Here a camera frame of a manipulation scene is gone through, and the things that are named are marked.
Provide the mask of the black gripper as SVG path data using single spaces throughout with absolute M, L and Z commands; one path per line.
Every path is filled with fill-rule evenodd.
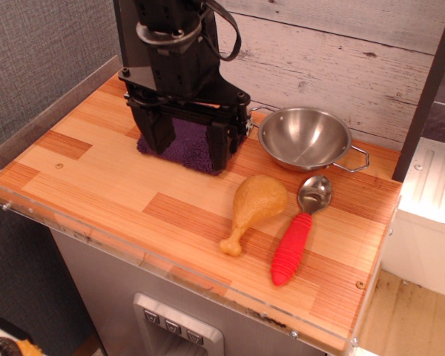
M 240 34 L 228 55 L 220 52 L 215 22 L 136 22 L 119 29 L 119 41 L 119 78 L 147 146 L 163 154 L 176 137 L 173 119 L 195 122 L 206 126 L 213 171 L 224 171 L 248 134 L 250 96 L 220 73 L 221 62 L 239 54 Z

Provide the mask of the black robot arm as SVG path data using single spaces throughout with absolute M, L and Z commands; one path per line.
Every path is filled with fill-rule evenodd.
M 235 25 L 216 1 L 116 1 L 122 53 L 119 78 L 144 154 L 206 174 L 224 171 L 250 131 L 250 96 L 227 82 L 217 17 Z

